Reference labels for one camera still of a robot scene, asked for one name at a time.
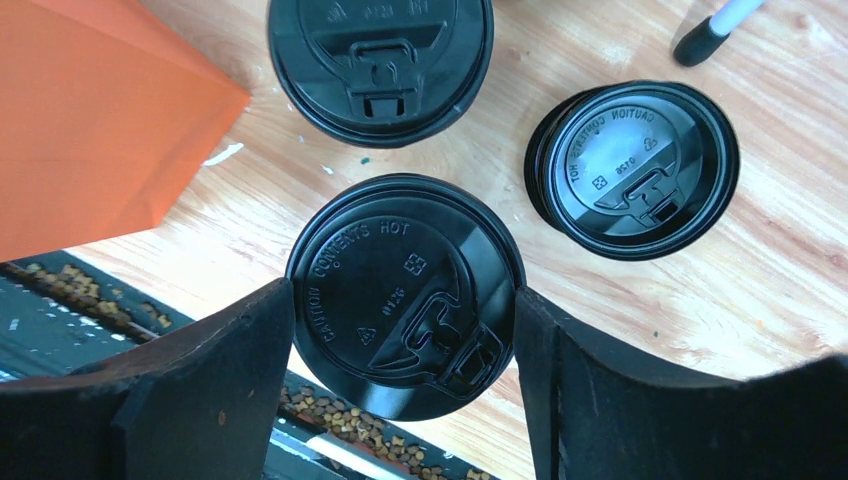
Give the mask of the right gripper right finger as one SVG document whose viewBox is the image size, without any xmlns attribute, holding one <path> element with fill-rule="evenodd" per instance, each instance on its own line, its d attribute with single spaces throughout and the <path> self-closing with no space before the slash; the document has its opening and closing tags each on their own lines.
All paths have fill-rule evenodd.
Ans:
<svg viewBox="0 0 848 480">
<path fill-rule="evenodd" d="M 847 358 L 739 381 L 657 357 L 530 288 L 515 357 L 539 479 L 843 479 Z"/>
</svg>

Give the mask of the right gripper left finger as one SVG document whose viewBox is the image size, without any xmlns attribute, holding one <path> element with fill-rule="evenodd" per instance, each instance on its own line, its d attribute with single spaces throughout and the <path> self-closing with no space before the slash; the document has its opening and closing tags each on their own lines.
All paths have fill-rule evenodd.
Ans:
<svg viewBox="0 0 848 480">
<path fill-rule="evenodd" d="M 293 329 L 279 278 L 68 375 L 4 383 L 2 477 L 260 478 Z"/>
</svg>

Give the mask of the black cup lid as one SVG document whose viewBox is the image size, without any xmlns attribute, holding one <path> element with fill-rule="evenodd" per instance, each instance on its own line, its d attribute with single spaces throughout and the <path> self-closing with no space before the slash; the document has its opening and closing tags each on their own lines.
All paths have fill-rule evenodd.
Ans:
<svg viewBox="0 0 848 480">
<path fill-rule="evenodd" d="M 493 52 L 484 0 L 272 0 L 272 64 L 291 104 L 346 144 L 397 149 L 470 108 Z"/>
<path fill-rule="evenodd" d="M 344 190 L 307 222 L 286 275 L 299 355 L 377 416 L 453 413 L 512 359 L 519 248 L 493 210 L 447 181 L 394 173 Z"/>
</svg>

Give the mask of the orange paper bag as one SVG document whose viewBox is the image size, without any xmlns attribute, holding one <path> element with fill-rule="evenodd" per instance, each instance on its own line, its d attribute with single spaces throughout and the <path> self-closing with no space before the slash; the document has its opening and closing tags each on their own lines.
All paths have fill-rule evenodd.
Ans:
<svg viewBox="0 0 848 480">
<path fill-rule="evenodd" d="M 158 225 L 249 93 L 137 1 L 1 5 L 1 257 Z"/>
</svg>

